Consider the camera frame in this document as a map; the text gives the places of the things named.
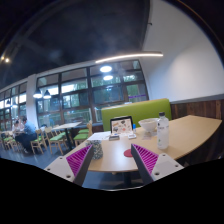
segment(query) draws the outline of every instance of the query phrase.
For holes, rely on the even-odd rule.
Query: window frame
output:
[[[127,69],[127,70],[124,70],[124,71],[125,72],[137,72],[137,71],[140,71],[140,72],[142,72],[143,80],[124,82],[124,78],[123,78],[124,74],[119,72],[119,68],[122,68],[121,65],[120,65],[121,62],[128,62],[128,61],[130,61],[130,62],[138,61],[139,68],[138,69]],[[105,107],[108,107],[108,105],[114,106],[114,105],[123,104],[125,102],[129,102],[127,86],[135,85],[135,84],[144,84],[145,85],[146,100],[149,100],[148,91],[147,91],[148,88],[147,88],[147,85],[146,85],[145,76],[144,76],[144,73],[143,73],[143,70],[142,70],[142,66],[141,66],[141,63],[140,63],[139,59],[130,59],[130,60],[121,60],[121,61],[117,61],[117,62],[111,62],[111,64],[113,64],[113,63],[118,63],[118,71],[111,72],[110,74],[118,75],[119,78],[120,78],[120,83],[106,84],[106,85],[103,85],[103,86],[92,87],[92,81],[91,81],[92,78],[94,78],[94,77],[102,77],[103,78],[103,76],[105,75],[104,73],[98,73],[98,74],[90,75],[91,67],[98,66],[98,64],[85,66],[85,67],[80,67],[80,68],[75,68],[75,69],[69,69],[69,70],[66,70],[66,71],[57,72],[55,74],[50,74],[50,75],[58,74],[58,82],[56,81],[55,83],[48,84],[48,85],[45,85],[45,86],[38,87],[38,80],[40,78],[43,78],[44,76],[39,77],[37,79],[37,81],[36,81],[36,87],[37,88],[43,88],[43,87],[48,87],[48,86],[52,86],[52,85],[58,85],[58,94],[52,95],[51,97],[58,97],[60,105],[59,105],[59,110],[58,111],[50,111],[50,112],[38,113],[38,104],[37,104],[37,102],[43,100],[43,98],[36,99],[37,116],[39,117],[39,116],[42,116],[42,115],[47,115],[49,113],[53,114],[53,113],[58,113],[59,112],[60,115],[61,115],[61,122],[62,122],[62,124],[65,124],[64,112],[90,108],[90,113],[91,113],[90,117],[92,117],[93,123],[101,123],[100,121],[97,121],[95,108],[102,107],[103,105],[105,105]],[[74,71],[74,70],[80,70],[80,69],[85,69],[86,70],[86,76],[85,77],[71,78],[71,79],[62,81],[62,74],[63,73],[69,72],[69,71]],[[87,89],[81,89],[81,90],[75,90],[75,91],[71,91],[71,92],[62,93],[62,85],[64,83],[77,81],[77,80],[84,80],[84,79],[87,80],[87,85],[88,85]],[[100,104],[99,103],[95,103],[94,102],[94,95],[93,95],[94,90],[107,89],[109,86],[112,87],[112,88],[115,87],[115,86],[121,87],[121,91],[123,93],[123,100],[118,100],[118,101],[113,101],[113,102],[106,102],[106,103],[100,103]],[[72,107],[71,95],[80,94],[80,93],[83,93],[83,92],[87,92],[87,94],[88,94],[88,105],[79,105],[79,106],[76,106],[76,107]],[[70,105],[71,105],[71,107],[64,108],[64,100],[63,100],[64,96],[70,96]]]
[[[4,108],[0,109],[0,111],[3,111],[3,115],[1,115],[1,116],[3,116],[4,120],[0,120],[0,123],[1,124],[4,123],[4,129],[5,130],[6,130],[6,122],[8,122],[8,121],[10,121],[10,123],[11,123],[11,130],[12,130],[12,125],[13,125],[13,120],[14,120],[14,119],[12,119],[12,107],[11,107],[11,105],[9,107],[5,107],[5,100],[8,100],[9,99],[10,100],[10,103],[11,103],[11,100],[12,100],[13,97],[16,97],[16,96],[18,97],[18,103],[17,103],[17,105],[18,105],[18,117],[20,118],[21,117],[21,115],[20,115],[20,106],[26,104],[26,101],[25,102],[22,102],[22,103],[19,102],[19,96],[21,94],[26,93],[26,91],[20,92],[20,86],[23,85],[23,84],[25,84],[25,83],[27,84],[27,81],[25,81],[23,83],[20,83],[18,85],[15,85],[15,86],[13,86],[13,87],[11,87],[11,88],[3,91],[4,92],[4,99],[2,99],[0,101],[4,101]],[[12,95],[12,89],[13,88],[16,88],[16,87],[18,87],[18,93]],[[5,93],[8,90],[10,90],[10,96],[9,97],[5,97]],[[6,114],[5,113],[5,109],[9,109],[9,113],[7,113],[7,114],[9,114],[9,118],[8,119],[5,119],[5,114]]]

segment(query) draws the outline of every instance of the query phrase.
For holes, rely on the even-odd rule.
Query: ceiling light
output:
[[[132,57],[162,57],[163,54],[158,51],[152,51],[152,52],[145,52],[145,53],[137,53],[137,54],[128,54],[128,55],[120,55],[116,57],[110,57],[110,58],[104,58],[98,61],[95,61],[95,63],[105,62],[105,61],[112,61],[116,59],[121,58],[132,58]]]
[[[112,75],[106,75],[103,77],[103,80],[107,81],[107,80],[111,80],[113,78]]]
[[[51,98],[51,94],[49,93],[48,90],[46,90],[45,94],[44,94],[44,99],[50,99]]]
[[[40,89],[37,89],[37,90],[35,91],[35,93],[33,94],[33,97],[34,97],[34,98],[37,98],[37,99],[42,98],[42,94],[41,94]]]
[[[112,70],[111,66],[105,65],[103,67],[100,68],[101,72],[110,72]]]

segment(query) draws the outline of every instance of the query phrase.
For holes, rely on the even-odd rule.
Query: white wall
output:
[[[212,43],[195,22],[173,5],[151,0],[143,51],[160,58],[141,58],[150,99],[170,102],[224,93],[224,72]]]
[[[27,89],[26,89],[26,115],[27,120],[32,122],[34,126],[38,129],[37,122],[37,111],[36,103],[33,94],[36,90],[36,74],[30,75],[27,79]]]

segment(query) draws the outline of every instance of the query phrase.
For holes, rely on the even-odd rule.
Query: table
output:
[[[52,130],[65,129],[65,134],[66,134],[66,138],[67,138],[67,140],[68,140],[68,147],[69,147],[69,150],[70,150],[70,151],[72,150],[72,146],[71,146],[70,138],[69,138],[69,136],[68,136],[68,129],[69,129],[69,128],[74,128],[74,127],[76,127],[77,125],[79,125],[80,123],[82,123],[82,122],[75,122],[75,123],[63,124],[63,125],[57,126],[57,127],[55,127],[55,128],[52,128]]]
[[[95,172],[122,172],[124,184],[129,187],[131,184],[130,172],[137,171],[137,165],[133,157],[125,157],[124,151],[131,148],[131,144],[137,144],[154,153],[166,153],[172,159],[177,160],[197,149],[208,140],[218,129],[221,120],[205,118],[199,116],[186,116],[169,122],[169,147],[165,150],[157,148],[157,136],[143,140],[145,130],[136,128],[136,139],[128,139],[122,136],[117,141],[102,141],[103,157],[90,162],[88,171]],[[85,142],[78,145],[75,149],[65,155],[65,157],[85,147]]]

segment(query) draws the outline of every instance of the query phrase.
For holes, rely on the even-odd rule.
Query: water bottle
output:
[[[165,112],[159,113],[157,121],[157,147],[166,149],[169,145],[169,120],[165,117]]]
[[[133,124],[133,134],[136,134],[136,125]]]

